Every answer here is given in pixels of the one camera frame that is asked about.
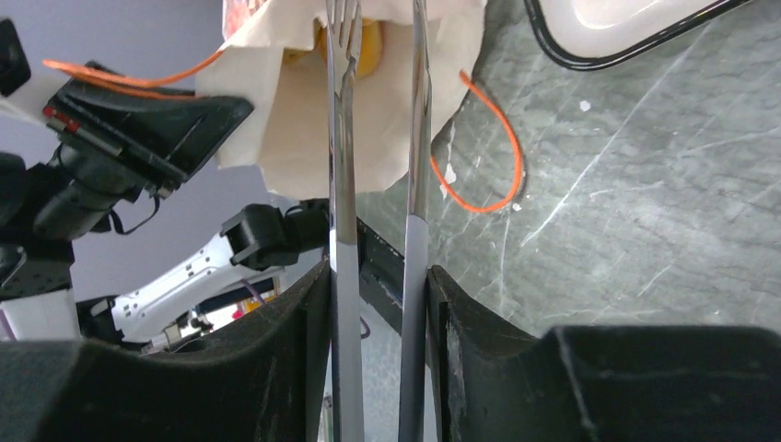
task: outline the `gray marble surface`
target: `gray marble surface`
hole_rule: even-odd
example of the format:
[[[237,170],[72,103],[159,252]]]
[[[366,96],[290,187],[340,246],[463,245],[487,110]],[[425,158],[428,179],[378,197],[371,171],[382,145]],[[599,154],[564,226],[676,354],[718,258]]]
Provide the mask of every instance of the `gray marble surface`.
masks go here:
[[[432,179],[432,263],[535,334],[561,323],[781,332],[775,0],[594,73],[542,54],[520,0],[492,0],[474,77],[515,126],[529,185],[520,210],[473,215]],[[439,164],[468,200],[500,199],[513,164],[501,125],[474,97],[452,124],[434,144]],[[403,180],[358,203],[400,250],[405,195]]]

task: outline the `gray wall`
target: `gray wall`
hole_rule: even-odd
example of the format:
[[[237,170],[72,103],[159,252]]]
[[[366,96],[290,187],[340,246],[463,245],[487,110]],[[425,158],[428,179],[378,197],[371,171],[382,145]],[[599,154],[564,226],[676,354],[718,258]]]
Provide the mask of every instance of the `gray wall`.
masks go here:
[[[98,60],[133,76],[158,77],[191,67],[222,42],[219,0],[5,0],[34,70],[43,58]],[[191,87],[192,81],[183,82]],[[0,118],[0,149],[28,166],[48,161],[51,131]],[[119,294],[151,281],[196,251],[220,224],[249,203],[268,203],[260,171],[218,171],[212,162],[163,202],[159,214],[130,237],[88,235],[75,243],[76,298]],[[145,218],[152,204],[119,204],[125,225]]]

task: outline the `metal utensil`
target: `metal utensil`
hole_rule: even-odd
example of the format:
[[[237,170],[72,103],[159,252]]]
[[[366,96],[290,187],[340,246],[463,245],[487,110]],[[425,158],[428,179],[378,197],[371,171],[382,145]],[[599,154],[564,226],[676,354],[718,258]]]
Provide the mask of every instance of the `metal utensil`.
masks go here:
[[[414,61],[410,174],[404,243],[402,375],[399,441],[423,440],[425,394],[425,274],[428,268],[428,158],[431,156],[431,75],[425,0],[413,0]]]
[[[358,294],[353,83],[361,50],[361,7],[326,0],[329,154],[331,161],[332,386],[334,440],[364,440]]]

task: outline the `metal fork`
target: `metal fork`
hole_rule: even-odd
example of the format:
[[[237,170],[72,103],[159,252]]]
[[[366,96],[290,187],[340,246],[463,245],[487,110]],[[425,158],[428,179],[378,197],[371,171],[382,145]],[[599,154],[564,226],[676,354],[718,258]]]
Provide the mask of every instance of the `metal fork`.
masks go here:
[[[407,227],[404,243],[402,374],[399,441],[423,440],[425,393],[425,274],[428,269],[428,158],[431,156],[431,75],[425,0],[413,0],[413,107]]]
[[[331,197],[333,435],[364,440],[353,84],[361,51],[357,0],[326,0]]]

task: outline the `white plastic bag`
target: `white plastic bag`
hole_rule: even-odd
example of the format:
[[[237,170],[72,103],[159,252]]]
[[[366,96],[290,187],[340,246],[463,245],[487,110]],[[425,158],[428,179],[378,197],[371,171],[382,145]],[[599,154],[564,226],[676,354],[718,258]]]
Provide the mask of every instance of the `white plastic bag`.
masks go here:
[[[224,53],[196,76],[199,94],[246,97],[255,111],[216,155],[221,168],[257,164],[272,192],[296,199],[328,195],[328,76],[317,52],[282,65],[284,48],[311,50],[312,20],[324,0],[224,0],[256,6],[229,35]],[[384,191],[408,169],[412,104],[411,0],[362,0],[364,18],[383,21],[378,69],[356,81],[356,190]],[[432,136],[460,106],[484,30],[484,0],[428,0]]]

